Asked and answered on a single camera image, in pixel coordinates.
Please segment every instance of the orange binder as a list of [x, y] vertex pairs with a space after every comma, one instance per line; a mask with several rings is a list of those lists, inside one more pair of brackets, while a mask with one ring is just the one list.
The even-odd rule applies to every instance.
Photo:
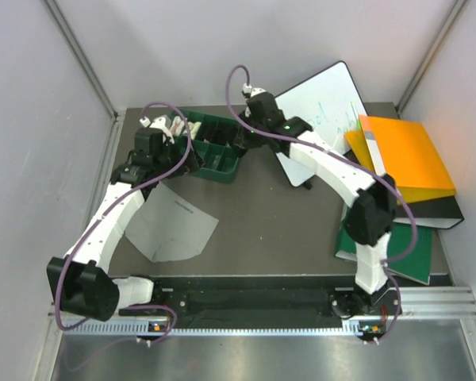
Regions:
[[[421, 123], [364, 115], [359, 120], [363, 131], [346, 133], [351, 149], [369, 169], [373, 170], [377, 160], [381, 160], [406, 202], [456, 194], [455, 185]], [[370, 149], [374, 146], [380, 157], [374, 154], [377, 149]]]

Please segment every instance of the green folder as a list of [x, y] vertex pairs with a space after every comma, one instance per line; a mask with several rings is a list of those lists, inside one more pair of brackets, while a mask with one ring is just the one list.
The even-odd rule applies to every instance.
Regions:
[[[390, 242], [388, 243], [388, 258], [401, 254], [411, 241], [411, 226], [393, 224]], [[336, 238], [335, 256], [343, 260], [356, 261], [356, 243], [349, 237], [340, 224]], [[418, 242], [414, 250], [403, 260], [388, 265], [392, 272], [428, 285], [430, 282], [430, 265], [432, 262], [432, 229], [418, 226]]]

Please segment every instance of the white paper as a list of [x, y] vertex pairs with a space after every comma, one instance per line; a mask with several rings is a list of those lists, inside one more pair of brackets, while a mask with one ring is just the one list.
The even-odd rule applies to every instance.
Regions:
[[151, 262], [188, 260], [202, 253], [218, 222], [160, 183], [125, 236]]

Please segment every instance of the table surface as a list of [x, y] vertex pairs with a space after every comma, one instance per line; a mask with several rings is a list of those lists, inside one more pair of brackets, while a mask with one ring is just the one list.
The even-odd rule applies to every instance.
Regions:
[[[365, 104], [369, 115], [392, 117], [391, 103]], [[225, 106], [190, 107], [229, 116]], [[140, 109], [128, 109], [114, 165], [127, 160]], [[150, 109], [149, 117], [170, 114]], [[144, 275], [354, 275], [356, 264], [333, 256], [343, 202], [318, 178], [312, 190], [293, 188], [271, 150], [251, 150], [232, 184], [187, 175], [164, 182], [219, 220], [201, 255], [153, 264], [123, 237], [109, 266], [113, 276]], [[432, 274], [447, 274], [439, 236], [433, 233]]]

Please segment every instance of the purple cable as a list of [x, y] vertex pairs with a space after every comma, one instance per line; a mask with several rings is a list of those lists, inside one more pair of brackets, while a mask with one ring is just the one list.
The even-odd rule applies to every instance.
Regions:
[[[157, 305], [142, 305], [142, 306], [130, 306], [127, 307], [126, 310], [164, 310], [167, 311], [171, 314], [173, 317], [172, 322], [169, 324], [169, 327], [166, 329], [166, 332], [164, 332], [161, 336], [157, 337], [155, 340], [150, 341], [150, 344], [158, 344], [161, 341], [166, 340], [167, 335], [171, 332], [172, 329], [175, 328], [176, 322], [178, 321], [178, 316], [176, 312], [169, 308], [168, 306], [157, 306]], [[89, 362], [93, 361], [95, 357], [100, 356], [103, 352], [107, 351], [109, 348], [115, 346], [116, 344], [124, 343], [126, 341], [136, 341], [135, 337], [122, 337], [120, 339], [116, 339], [115, 341], [111, 341], [110, 343], [103, 345], [101, 348], [99, 348], [97, 351], [89, 355], [86, 360], [84, 360], [82, 363], [78, 364], [75, 367], [71, 367], [68, 364], [68, 358], [67, 358], [67, 348], [64, 348], [63, 350], [63, 362], [65, 365], [65, 368], [68, 371], [78, 371], [81, 368], [85, 367], [88, 365]]]
[[[187, 121], [185, 115], [183, 115], [182, 111], [180, 111], [177, 107], [173, 106], [172, 104], [170, 104], [168, 102], [148, 103], [143, 108], [143, 111], [141, 112], [141, 115], [144, 116], [144, 114], [146, 113], [146, 109], [148, 109], [150, 107], [153, 107], [153, 106], [164, 106], [164, 107], [168, 107], [168, 108], [172, 109], [173, 111], [175, 111], [181, 117], [181, 119], [183, 120], [184, 127], [185, 127], [186, 131], [187, 132], [190, 131], [188, 121]], [[141, 189], [143, 189], [145, 187], [149, 187], [152, 184], [155, 184], [155, 183], [157, 183], [161, 180], [164, 180], [168, 176], [175, 173], [183, 165], [186, 158], [189, 156], [191, 148], [192, 148], [192, 140], [190, 138], [190, 133], [187, 133], [187, 146], [185, 148], [185, 152], [183, 153], [182, 159], [180, 159], [180, 161], [172, 169], [163, 173], [162, 175], [159, 175], [159, 176], [155, 177], [154, 179], [148, 180], [147, 182], [142, 183], [142, 184], [138, 185], [137, 187], [134, 187], [131, 190], [126, 191], [122, 196], [117, 198], [109, 206], [109, 208], [104, 211], [104, 213], [102, 213], [102, 216], [103, 217], [107, 216], [111, 212], [111, 210], [113, 210], [118, 204], [120, 204], [120, 202], [122, 202], [125, 198], [127, 198], [132, 193], [134, 193], [136, 191], [140, 191]], [[95, 231], [95, 228], [97, 228], [97, 226], [100, 223], [101, 223], [101, 220], [95, 221], [94, 224], [91, 225], [90, 228], [88, 228], [88, 230], [79, 238], [78, 242], [76, 243], [76, 245], [72, 249], [71, 254], [69, 254], [67, 259], [65, 260], [65, 263], [63, 264], [63, 267], [62, 267], [62, 271], [60, 272], [60, 277], [58, 279], [58, 283], [56, 284], [56, 292], [55, 292], [55, 320], [56, 320], [56, 325], [58, 325], [58, 328], [61, 329], [62, 331], [70, 331], [71, 329], [79, 327], [81, 324], [83, 324], [85, 321], [88, 320], [88, 318], [85, 317], [84, 319], [78, 321], [77, 323], [75, 323], [73, 325], [69, 325], [69, 326], [63, 325], [62, 318], [60, 316], [60, 299], [62, 298], [63, 282], [65, 281], [65, 276], [67, 275], [67, 271], [69, 269], [69, 265], [72, 262], [72, 259], [75, 257], [78, 250], [81, 248], [81, 246], [83, 246], [83, 243], [88, 239], [88, 237], [92, 234], [92, 232]]]
[[399, 254], [398, 256], [395, 256], [394, 258], [389, 258], [389, 259], [386, 259], [386, 260], [382, 260], [381, 261], [381, 265], [382, 265], [382, 269], [383, 271], [385, 272], [386, 276], [388, 277], [388, 279], [392, 282], [392, 284], [395, 286], [395, 289], [396, 289], [396, 292], [397, 292], [397, 297], [398, 297], [398, 304], [397, 304], [397, 310], [395, 312], [395, 315], [393, 316], [393, 320], [391, 322], [391, 325], [390, 325], [390, 328], [386, 331], [386, 333], [382, 336], [382, 338], [386, 337], [388, 332], [390, 331], [391, 328], [393, 328], [397, 322], [397, 319], [398, 319], [398, 316], [400, 315], [400, 312], [401, 312], [401, 297], [400, 297], [400, 288], [398, 286], [398, 283], [397, 281], [393, 278], [393, 276], [390, 274], [390, 271], [387, 269], [387, 264], [390, 264], [392, 262], [397, 262], [399, 260], [403, 260], [406, 256], [408, 256], [412, 251], [413, 249], [416, 247], [416, 243], [418, 241], [418, 229], [417, 229], [417, 226], [416, 226], [416, 221], [414, 219], [414, 216], [413, 216], [413, 212], [411, 212], [411, 209], [409, 208], [409, 206], [407, 205], [407, 203], [405, 202], [405, 200], [402, 198], [402, 196], [400, 195], [400, 193], [398, 193], [395, 188], [393, 188], [391, 185], [389, 185], [387, 183], [387, 181], [385, 181], [382, 177], [376, 175], [375, 173], [373, 173], [373, 171], [369, 171], [368, 169], [362, 167], [361, 165], [359, 164], [356, 164], [356, 163], [352, 163], [351, 161], [341, 157], [341, 156], [338, 156], [336, 155], [335, 153], [333, 152], [329, 152], [329, 151], [326, 151], [324, 148], [318, 146], [317, 144], [313, 144], [313, 143], [309, 143], [308, 141], [303, 141], [303, 140], [299, 140], [299, 139], [296, 139], [296, 138], [293, 138], [293, 137], [284, 137], [282, 135], [277, 135], [275, 133], [267, 133], [267, 132], [264, 132], [264, 131], [261, 131], [259, 129], [254, 129], [252, 126], [248, 125], [247, 123], [245, 123], [244, 121], [242, 121], [240, 119], [240, 117], [238, 116], [238, 114], [236, 114], [236, 111], [232, 108], [231, 106], [231, 99], [229, 97], [229, 92], [230, 92], [230, 86], [231, 86], [231, 79], [232, 79], [232, 76], [235, 74], [235, 71], [238, 70], [238, 69], [244, 69], [245, 71], [245, 74], [247, 76], [247, 85], [250, 85], [250, 74], [248, 72], [248, 69], [244, 66], [244, 65], [236, 65], [228, 74], [228, 78], [226, 79], [225, 81], [225, 102], [226, 102], [226, 105], [228, 107], [228, 110], [229, 112], [231, 113], [231, 115], [236, 119], [236, 121], [238, 121], [238, 123], [240, 123], [245, 129], [248, 129], [249, 131], [252, 131], [253, 133], [257, 133], [258, 135], [261, 135], [261, 136], [264, 136], [264, 137], [269, 137], [271, 139], [277, 139], [277, 140], [284, 140], [284, 141], [289, 141], [290, 143], [297, 143], [297, 144], [303, 144], [303, 145], [306, 145], [310, 148], [315, 148], [329, 156], [331, 156], [333, 159], [336, 159], [338, 161], [341, 161], [342, 163], [345, 163], [347, 165], [350, 165], [351, 167], [353, 168], [356, 168], [360, 171], [364, 171], [365, 173], [367, 173], [368, 175], [372, 176], [372, 178], [374, 178], [374, 180], [376, 180], [377, 182], [381, 183], [391, 194], [393, 194], [395, 196], [395, 198], [402, 204], [402, 207], [404, 208], [405, 210], [405, 213], [407, 214], [407, 217], [409, 218], [409, 222], [411, 224], [411, 231], [412, 231], [412, 234], [411, 234], [411, 241], [409, 242], [409, 246], [407, 247], [407, 249]]

